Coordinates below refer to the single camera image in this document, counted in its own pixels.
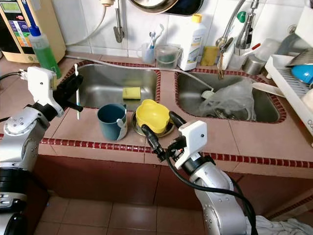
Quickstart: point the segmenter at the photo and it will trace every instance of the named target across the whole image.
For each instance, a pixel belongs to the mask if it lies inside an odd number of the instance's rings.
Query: stainless steel sink
[[[156,97],[157,74],[152,70],[130,70],[106,65],[90,64],[79,67],[84,77],[79,87],[80,103],[84,107],[100,108],[110,103],[125,103],[134,111],[144,99]],[[140,87],[141,100],[123,100],[124,87]],[[70,99],[76,102],[76,96]]]
[[[219,80],[217,74],[213,73],[192,73],[202,81],[214,88],[214,91],[241,81],[244,76],[224,75],[224,79]],[[196,80],[180,74],[178,76],[178,104],[187,113],[199,116],[199,106],[204,101],[201,98],[202,92],[208,90],[206,86]],[[254,111],[259,122],[276,122],[279,119],[279,112],[272,103],[271,98],[265,92],[253,89]]]

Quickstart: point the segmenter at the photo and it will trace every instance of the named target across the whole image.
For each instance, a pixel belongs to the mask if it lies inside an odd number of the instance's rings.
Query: white cloth
[[[251,234],[251,225],[246,217],[246,234]],[[310,225],[299,222],[296,219],[273,222],[263,216],[256,216],[256,229],[259,235],[313,235],[313,228]]]

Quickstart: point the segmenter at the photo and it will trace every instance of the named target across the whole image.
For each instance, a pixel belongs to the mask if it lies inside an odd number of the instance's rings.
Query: blue bowl
[[[296,65],[292,67],[291,72],[302,82],[308,84],[313,82],[313,65]]]

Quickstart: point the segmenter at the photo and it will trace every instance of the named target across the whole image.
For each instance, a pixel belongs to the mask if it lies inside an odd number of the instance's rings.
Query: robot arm
[[[206,145],[206,123],[194,121],[186,123],[177,114],[170,112],[173,123],[179,128],[180,136],[166,151],[158,143],[156,135],[147,125],[141,127],[149,145],[161,161],[166,160],[169,167],[184,183],[195,188],[197,198],[203,208],[204,220],[210,235],[245,235],[245,215],[235,199],[232,180],[215,166],[213,159],[202,157],[198,152]],[[182,168],[189,176],[185,180],[177,171]]]
[[[0,142],[0,235],[27,232],[27,221],[22,214],[27,201],[26,184],[49,122],[56,116],[61,117],[67,107],[83,109],[68,101],[83,77],[72,76],[53,91],[55,76],[49,70],[29,67],[28,89],[36,103],[27,105],[4,124],[4,137]]]

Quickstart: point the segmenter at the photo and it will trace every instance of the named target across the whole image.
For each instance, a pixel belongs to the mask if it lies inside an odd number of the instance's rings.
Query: white hose
[[[103,6],[103,12],[102,12],[102,16],[101,16],[101,20],[99,22],[99,24],[97,25],[97,27],[90,33],[88,34],[85,38],[77,41],[77,42],[73,42],[73,43],[66,43],[66,46],[71,46],[71,45],[74,45],[74,44],[78,44],[86,39],[88,39],[89,37],[91,37],[97,30],[98,28],[100,27],[100,25],[102,24],[103,20],[104,20],[104,17],[106,15],[106,11],[107,11],[107,8],[105,6]]]
[[[106,63],[100,60],[94,60],[94,59],[90,59],[87,57],[80,57],[80,56],[72,56],[72,55],[66,55],[66,58],[70,58],[70,59],[77,59],[77,60],[87,60],[87,61],[92,61],[95,63],[99,63],[101,65],[108,65],[108,66],[112,66],[112,67],[117,67],[117,68],[123,68],[123,69],[130,69],[130,70],[161,70],[161,71],[173,71],[173,72],[180,72],[183,73],[195,80],[197,80],[198,82],[200,82],[201,84],[205,85],[206,87],[210,88],[211,91],[214,90],[213,87],[211,87],[210,85],[206,84],[205,82],[201,81],[200,79],[198,79],[197,77],[195,77],[194,75],[182,71],[182,70],[176,70],[176,69],[165,69],[165,68],[155,68],[155,67],[129,67],[129,66],[122,66],[122,65],[114,65],[114,64],[110,64],[110,63]]]

